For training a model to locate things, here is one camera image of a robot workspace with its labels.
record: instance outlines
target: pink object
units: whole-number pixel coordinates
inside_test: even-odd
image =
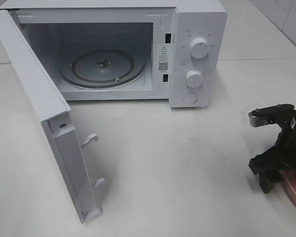
[[[285,171],[282,173],[284,181],[282,182],[283,188],[291,201],[296,205],[296,176],[295,172]]]

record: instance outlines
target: screw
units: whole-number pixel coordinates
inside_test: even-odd
[[[65,127],[67,127],[67,124],[63,123],[62,125],[59,126],[60,129],[64,129]]]

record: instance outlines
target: white table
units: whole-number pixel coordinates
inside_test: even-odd
[[[221,0],[227,13],[219,60],[296,58],[296,47],[249,0]],[[0,63],[8,63],[0,48]]]
[[[296,208],[282,187],[265,195],[248,168],[279,127],[251,128],[247,113],[296,105],[296,59],[220,61],[210,104],[166,100],[75,102],[84,154],[105,177],[103,210],[81,225],[35,113],[0,65],[0,236],[296,237]]]

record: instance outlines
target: white knob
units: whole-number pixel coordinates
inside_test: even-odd
[[[203,75],[199,70],[191,70],[189,71],[186,76],[186,85],[191,88],[196,88],[201,86],[204,81]]]
[[[203,58],[208,54],[209,43],[203,37],[195,38],[189,44],[189,51],[193,58]]]

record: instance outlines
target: warning label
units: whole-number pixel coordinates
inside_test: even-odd
[[[172,45],[158,44],[158,71],[167,73],[170,68],[170,60],[172,56]]]

